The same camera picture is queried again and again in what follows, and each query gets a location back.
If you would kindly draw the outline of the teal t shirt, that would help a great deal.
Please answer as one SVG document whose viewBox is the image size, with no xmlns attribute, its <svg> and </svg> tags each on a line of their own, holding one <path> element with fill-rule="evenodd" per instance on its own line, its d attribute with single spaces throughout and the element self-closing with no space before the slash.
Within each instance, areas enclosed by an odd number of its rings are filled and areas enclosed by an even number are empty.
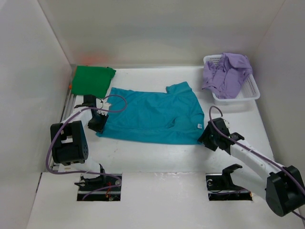
<svg viewBox="0 0 305 229">
<path fill-rule="evenodd" d="M 108 120 L 98 137 L 144 143 L 196 145 L 204 129 L 204 112 L 187 82 L 161 92 L 113 87 Z"/>
</svg>

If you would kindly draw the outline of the green t shirt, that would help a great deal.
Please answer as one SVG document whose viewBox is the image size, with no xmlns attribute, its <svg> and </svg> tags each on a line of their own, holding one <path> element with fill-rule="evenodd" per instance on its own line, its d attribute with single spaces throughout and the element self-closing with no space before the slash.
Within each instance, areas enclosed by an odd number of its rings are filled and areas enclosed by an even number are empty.
<svg viewBox="0 0 305 229">
<path fill-rule="evenodd" d="M 115 74 L 116 70 L 110 67 L 78 65 L 71 83 L 71 92 L 75 95 L 104 98 Z"/>
</svg>

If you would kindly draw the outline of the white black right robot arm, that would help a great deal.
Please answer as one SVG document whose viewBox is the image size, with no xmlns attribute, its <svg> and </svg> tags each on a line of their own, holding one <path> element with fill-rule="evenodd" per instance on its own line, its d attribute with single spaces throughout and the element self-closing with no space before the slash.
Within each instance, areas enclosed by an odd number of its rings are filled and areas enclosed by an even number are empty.
<svg viewBox="0 0 305 229">
<path fill-rule="evenodd" d="M 267 202 L 276 215 L 283 217 L 305 204 L 305 186 L 299 170 L 285 167 L 256 152 L 239 133 L 230 133 L 223 118 L 208 122 L 198 139 L 206 148 L 221 149 L 243 162 L 251 172 L 233 164 L 222 170 L 216 178 L 208 178 L 209 191 L 240 191 L 246 189 Z"/>
</svg>

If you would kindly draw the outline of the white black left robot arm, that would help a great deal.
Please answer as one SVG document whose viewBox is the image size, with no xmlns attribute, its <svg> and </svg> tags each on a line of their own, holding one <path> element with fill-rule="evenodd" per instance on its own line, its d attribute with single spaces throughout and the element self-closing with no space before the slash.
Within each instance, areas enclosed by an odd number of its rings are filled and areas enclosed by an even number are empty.
<svg viewBox="0 0 305 229">
<path fill-rule="evenodd" d="M 89 156 L 85 135 L 86 128 L 98 134 L 103 132 L 109 116 L 96 108 L 97 98 L 85 95 L 83 103 L 75 106 L 75 111 L 67 119 L 51 125 L 51 140 L 54 141 L 51 154 L 53 161 L 60 165 L 58 172 L 83 171 L 83 177 L 91 178 L 91 185 L 102 190 L 107 185 L 107 178 L 101 174 L 105 170 Z"/>
</svg>

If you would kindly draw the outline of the white plastic basket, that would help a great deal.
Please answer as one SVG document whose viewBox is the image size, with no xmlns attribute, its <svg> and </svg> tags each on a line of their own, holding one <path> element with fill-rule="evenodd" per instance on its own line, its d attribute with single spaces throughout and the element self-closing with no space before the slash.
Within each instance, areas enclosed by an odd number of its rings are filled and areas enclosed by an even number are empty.
<svg viewBox="0 0 305 229">
<path fill-rule="evenodd" d="M 203 64 L 207 61 L 212 61 L 215 64 L 218 63 L 221 54 L 208 55 L 203 58 Z M 254 80 L 253 74 L 243 84 L 238 96 L 235 99 L 219 99 L 214 93 L 212 93 L 215 104 L 233 104 L 233 103 L 242 103 L 252 100 L 256 100 L 260 97 L 260 92 L 257 87 L 257 84 Z"/>
</svg>

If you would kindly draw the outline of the lilac t shirt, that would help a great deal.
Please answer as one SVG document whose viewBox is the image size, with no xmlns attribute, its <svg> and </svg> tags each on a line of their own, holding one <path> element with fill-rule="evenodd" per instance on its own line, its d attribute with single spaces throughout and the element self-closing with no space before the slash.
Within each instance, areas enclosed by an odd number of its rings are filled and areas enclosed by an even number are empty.
<svg viewBox="0 0 305 229">
<path fill-rule="evenodd" d="M 212 61 L 204 64 L 202 89 L 219 99 L 235 99 L 251 74 L 253 69 L 247 56 L 222 53 L 217 64 Z"/>
</svg>

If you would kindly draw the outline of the aluminium frame rail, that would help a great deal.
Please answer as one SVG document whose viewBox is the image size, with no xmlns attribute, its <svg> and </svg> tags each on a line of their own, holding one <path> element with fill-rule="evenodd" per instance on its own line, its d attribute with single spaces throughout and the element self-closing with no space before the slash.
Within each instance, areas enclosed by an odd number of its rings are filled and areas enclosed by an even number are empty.
<svg viewBox="0 0 305 229">
<path fill-rule="evenodd" d="M 66 98 L 65 98 L 60 121 L 63 121 L 70 116 L 70 114 L 73 112 L 74 104 L 75 104 L 75 100 L 76 100 L 76 96 L 71 92 L 70 84 L 72 83 L 73 78 L 75 76 L 75 71 L 76 71 L 77 65 L 70 64 L 70 67 L 71 67 L 72 72 L 71 72 L 71 76 L 70 76 L 70 81 L 68 83 L 68 89 L 67 89 Z"/>
</svg>

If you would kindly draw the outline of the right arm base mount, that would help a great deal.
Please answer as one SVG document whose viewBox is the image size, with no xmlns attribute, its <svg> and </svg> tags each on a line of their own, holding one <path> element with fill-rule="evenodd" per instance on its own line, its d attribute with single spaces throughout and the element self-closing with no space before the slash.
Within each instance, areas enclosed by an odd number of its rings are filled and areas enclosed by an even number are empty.
<svg viewBox="0 0 305 229">
<path fill-rule="evenodd" d="M 252 201 L 252 193 L 233 183 L 231 174 L 242 168 L 233 164 L 222 170 L 221 173 L 208 173 L 205 175 L 208 199 L 210 201 Z"/>
</svg>

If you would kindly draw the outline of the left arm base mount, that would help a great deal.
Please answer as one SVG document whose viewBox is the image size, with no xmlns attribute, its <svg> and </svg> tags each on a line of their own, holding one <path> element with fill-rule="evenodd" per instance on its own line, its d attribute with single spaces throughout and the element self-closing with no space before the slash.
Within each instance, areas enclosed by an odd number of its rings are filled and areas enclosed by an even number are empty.
<svg viewBox="0 0 305 229">
<path fill-rule="evenodd" d="M 87 175 L 81 174 L 74 183 L 78 187 L 77 201 L 112 202 L 121 200 L 122 174 Z"/>
</svg>

